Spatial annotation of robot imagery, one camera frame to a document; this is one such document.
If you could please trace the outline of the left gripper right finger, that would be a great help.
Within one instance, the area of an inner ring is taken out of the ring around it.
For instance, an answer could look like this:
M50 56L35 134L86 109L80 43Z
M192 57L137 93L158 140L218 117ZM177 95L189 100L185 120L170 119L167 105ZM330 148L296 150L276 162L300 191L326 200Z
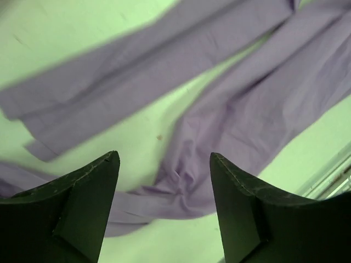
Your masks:
M301 197L218 153L210 172L226 262L350 262L349 192Z

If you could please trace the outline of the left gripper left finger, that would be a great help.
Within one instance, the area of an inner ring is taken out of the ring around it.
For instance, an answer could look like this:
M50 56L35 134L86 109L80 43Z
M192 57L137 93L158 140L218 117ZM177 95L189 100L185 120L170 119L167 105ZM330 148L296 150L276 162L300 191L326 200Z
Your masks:
M26 191L1 182L1 262L97 262L120 169L110 151Z

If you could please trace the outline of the purple trousers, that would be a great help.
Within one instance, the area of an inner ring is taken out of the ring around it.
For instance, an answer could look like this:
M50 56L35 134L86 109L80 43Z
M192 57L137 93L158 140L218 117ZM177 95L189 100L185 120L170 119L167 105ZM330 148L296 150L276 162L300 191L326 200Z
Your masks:
M1 110L57 158L268 35L179 118L153 185L116 192L106 236L214 213L209 158L259 174L350 94L350 1L180 1L141 30L1 91Z

